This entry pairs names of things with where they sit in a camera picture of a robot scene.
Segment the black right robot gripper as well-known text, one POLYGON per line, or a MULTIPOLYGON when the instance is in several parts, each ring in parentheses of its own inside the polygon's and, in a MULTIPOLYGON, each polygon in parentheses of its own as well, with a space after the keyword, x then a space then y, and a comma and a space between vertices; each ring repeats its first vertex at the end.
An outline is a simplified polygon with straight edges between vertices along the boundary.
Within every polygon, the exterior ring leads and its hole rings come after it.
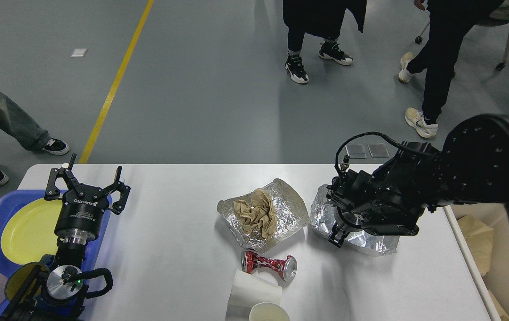
POLYGON ((353 231, 370 235, 413 236, 428 206, 428 176, 397 170, 338 171, 327 186, 327 199, 336 206, 328 242, 341 248, 353 231))

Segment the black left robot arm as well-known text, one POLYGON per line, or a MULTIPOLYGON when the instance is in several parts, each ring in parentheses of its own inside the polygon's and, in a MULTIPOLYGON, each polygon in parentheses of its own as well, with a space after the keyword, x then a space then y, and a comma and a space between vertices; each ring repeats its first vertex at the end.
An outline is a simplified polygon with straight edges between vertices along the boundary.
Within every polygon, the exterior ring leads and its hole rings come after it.
POLYGON ((19 268, 6 283, 8 306, 1 321, 76 321, 84 301, 107 294, 113 276, 107 268, 89 270, 86 252, 99 239, 106 211, 124 210, 130 186, 120 180, 122 166, 106 187, 81 183, 72 171, 75 155, 66 165, 53 168, 44 199, 59 201, 60 213, 52 224, 57 237, 54 255, 19 268))

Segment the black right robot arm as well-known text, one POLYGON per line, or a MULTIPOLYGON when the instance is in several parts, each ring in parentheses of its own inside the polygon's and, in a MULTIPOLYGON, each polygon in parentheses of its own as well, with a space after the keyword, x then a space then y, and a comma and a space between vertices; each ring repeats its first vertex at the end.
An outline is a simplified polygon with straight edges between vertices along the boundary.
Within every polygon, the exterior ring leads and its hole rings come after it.
POLYGON ((424 211, 450 204, 502 203, 509 216, 509 115, 481 114, 458 124, 442 150, 399 144, 374 132, 397 153, 373 173, 335 164, 327 198, 336 206, 328 241, 342 246, 351 232, 413 236, 424 211))

